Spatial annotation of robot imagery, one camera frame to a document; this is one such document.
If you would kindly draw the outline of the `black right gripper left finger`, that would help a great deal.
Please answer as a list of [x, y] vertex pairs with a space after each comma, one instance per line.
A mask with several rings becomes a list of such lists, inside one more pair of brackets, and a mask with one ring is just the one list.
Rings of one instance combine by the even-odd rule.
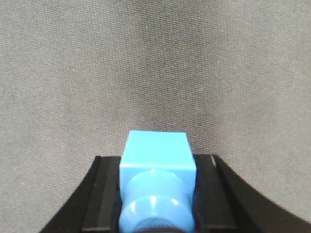
[[120, 157], [95, 157], [72, 195], [43, 233], [117, 233], [121, 211]]

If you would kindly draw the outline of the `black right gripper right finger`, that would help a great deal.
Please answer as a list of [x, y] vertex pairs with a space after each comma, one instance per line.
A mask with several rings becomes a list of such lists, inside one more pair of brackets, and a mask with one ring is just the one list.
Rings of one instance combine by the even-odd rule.
[[309, 233], [311, 225], [243, 180], [217, 155], [196, 154], [197, 233]]

